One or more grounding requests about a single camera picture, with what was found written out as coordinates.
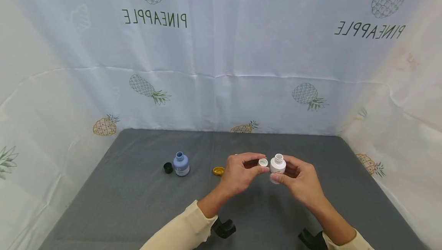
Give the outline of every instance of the gray table surface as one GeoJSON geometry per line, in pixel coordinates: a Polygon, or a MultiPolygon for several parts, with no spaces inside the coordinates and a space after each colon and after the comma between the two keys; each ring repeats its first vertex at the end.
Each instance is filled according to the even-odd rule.
{"type": "MultiPolygon", "coordinates": [[[[137,250],[219,183],[212,168],[248,151],[268,158],[294,155],[315,165],[328,199],[376,250],[425,249],[340,137],[162,130],[122,131],[40,249],[137,250]],[[186,177],[163,171],[178,151],[189,157],[186,177]]],[[[233,220],[236,233],[228,239],[212,234],[198,249],[306,249],[300,231],[321,230],[268,174],[232,198],[219,216],[233,220]]]]}

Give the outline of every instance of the curtain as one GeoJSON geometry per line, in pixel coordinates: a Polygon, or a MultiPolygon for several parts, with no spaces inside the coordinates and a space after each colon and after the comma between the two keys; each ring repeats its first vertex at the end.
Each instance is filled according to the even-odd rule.
{"type": "Polygon", "coordinates": [[[0,0],[0,248],[125,128],[342,136],[442,245],[441,0],[0,0]]]}

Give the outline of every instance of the white bottle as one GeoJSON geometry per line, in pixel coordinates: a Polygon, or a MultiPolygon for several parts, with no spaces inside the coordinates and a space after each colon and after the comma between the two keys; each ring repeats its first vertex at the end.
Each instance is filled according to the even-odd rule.
{"type": "MultiPolygon", "coordinates": [[[[282,154],[276,154],[275,157],[273,157],[270,160],[270,172],[271,173],[284,173],[285,172],[285,161],[284,161],[284,156],[282,156],[282,154]]],[[[272,183],[274,184],[279,184],[276,181],[273,181],[270,179],[270,181],[272,181],[272,183]]]]}

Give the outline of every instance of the blue bottle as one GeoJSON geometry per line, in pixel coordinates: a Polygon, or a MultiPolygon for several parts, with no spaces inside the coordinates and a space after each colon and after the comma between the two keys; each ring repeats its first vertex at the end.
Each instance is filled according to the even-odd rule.
{"type": "Polygon", "coordinates": [[[186,176],[191,170],[189,159],[187,159],[187,156],[181,151],[176,153],[175,159],[173,160],[173,167],[178,176],[186,176]]]}

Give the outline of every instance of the black clamp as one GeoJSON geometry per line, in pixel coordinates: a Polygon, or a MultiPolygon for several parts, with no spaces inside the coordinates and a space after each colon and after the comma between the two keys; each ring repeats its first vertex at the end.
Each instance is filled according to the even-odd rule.
{"type": "Polygon", "coordinates": [[[236,227],[231,220],[227,220],[226,222],[222,223],[221,220],[217,218],[215,223],[212,225],[212,230],[220,238],[228,238],[236,232],[236,227]]]}
{"type": "Polygon", "coordinates": [[[327,250],[327,244],[322,237],[322,231],[313,236],[307,229],[303,229],[298,238],[310,250],[327,250]]]}

